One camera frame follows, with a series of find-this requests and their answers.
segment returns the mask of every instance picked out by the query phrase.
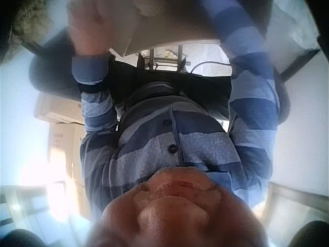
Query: white wall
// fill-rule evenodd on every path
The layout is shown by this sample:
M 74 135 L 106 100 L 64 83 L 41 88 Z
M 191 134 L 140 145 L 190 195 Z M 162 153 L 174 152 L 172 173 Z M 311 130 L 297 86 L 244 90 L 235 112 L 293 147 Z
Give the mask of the white wall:
M 289 119 L 279 126 L 272 181 L 328 193 L 328 62 L 321 52 L 286 82 Z
M 46 40 L 67 25 L 67 0 L 50 1 Z M 33 116 L 38 91 L 29 80 L 33 54 L 25 49 L 0 66 L 0 185 L 47 183 L 49 123 Z

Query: sleeve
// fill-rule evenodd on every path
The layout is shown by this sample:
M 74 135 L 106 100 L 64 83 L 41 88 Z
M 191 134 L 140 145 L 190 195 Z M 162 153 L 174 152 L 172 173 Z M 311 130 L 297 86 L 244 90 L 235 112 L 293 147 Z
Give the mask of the sleeve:
M 94 215 L 106 203 L 102 181 L 108 176 L 109 161 L 117 148 L 117 113 L 104 78 L 109 55 L 74 57 L 72 74 L 81 91 L 82 113 L 87 136 L 82 141 L 82 177 Z
M 236 0 L 201 1 L 232 66 L 229 136 L 246 178 L 239 193 L 248 194 L 248 204 L 254 205 L 272 175 L 280 108 L 273 66 L 262 35 Z M 236 173 L 232 173 L 233 180 L 241 176 Z

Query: hand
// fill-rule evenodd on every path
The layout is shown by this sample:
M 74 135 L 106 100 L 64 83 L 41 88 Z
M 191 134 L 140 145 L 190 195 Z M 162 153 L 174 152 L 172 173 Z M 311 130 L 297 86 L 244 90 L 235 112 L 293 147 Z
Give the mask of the hand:
M 106 14 L 106 0 L 71 0 L 67 6 L 69 35 L 77 55 L 108 53 L 113 40 L 111 21 Z

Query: black strap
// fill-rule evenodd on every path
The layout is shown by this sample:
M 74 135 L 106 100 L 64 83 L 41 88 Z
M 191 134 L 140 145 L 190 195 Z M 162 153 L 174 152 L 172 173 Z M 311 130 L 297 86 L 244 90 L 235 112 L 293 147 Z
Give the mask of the black strap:
M 99 82 L 95 85 L 86 85 L 78 83 L 78 87 L 80 89 L 81 93 L 88 93 L 88 94 L 96 94 L 102 91 L 105 91 L 108 89 L 108 84 L 106 83 L 106 80 L 104 79 L 102 82 Z

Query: striped shirt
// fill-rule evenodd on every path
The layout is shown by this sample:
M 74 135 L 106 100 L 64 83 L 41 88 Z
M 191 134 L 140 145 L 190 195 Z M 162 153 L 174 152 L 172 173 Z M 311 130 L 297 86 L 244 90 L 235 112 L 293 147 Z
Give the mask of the striped shirt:
M 111 200 L 164 167 L 197 167 L 250 207 L 263 199 L 272 174 L 279 101 L 263 37 L 236 0 L 201 0 L 232 65 L 230 127 L 181 96 L 149 99 L 123 132 L 109 90 L 82 93 L 87 136 L 83 178 L 96 219 Z M 72 73 L 84 86 L 101 83 L 108 56 L 75 57 Z M 157 108 L 144 111 L 142 104 Z

